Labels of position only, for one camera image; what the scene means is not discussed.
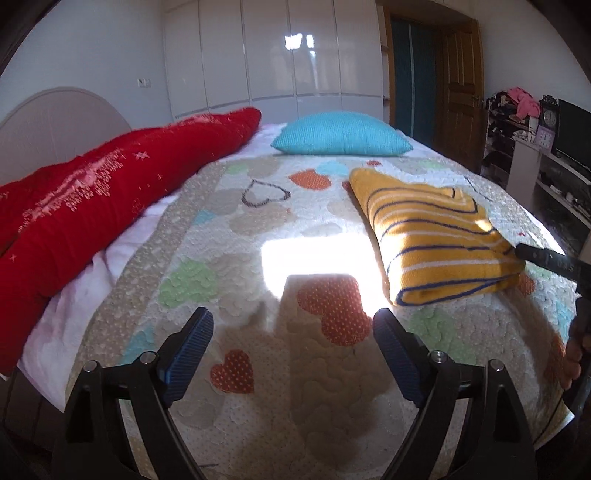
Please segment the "person's right hand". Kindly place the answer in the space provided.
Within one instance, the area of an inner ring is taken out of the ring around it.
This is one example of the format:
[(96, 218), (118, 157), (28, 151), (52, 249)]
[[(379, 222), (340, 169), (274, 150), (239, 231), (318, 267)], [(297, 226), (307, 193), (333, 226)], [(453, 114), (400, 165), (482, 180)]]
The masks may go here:
[(575, 318), (569, 328), (565, 355), (561, 360), (559, 370), (559, 381), (564, 390), (569, 390), (572, 383), (581, 375), (581, 361), (586, 346), (585, 338), (585, 327), (578, 318)]

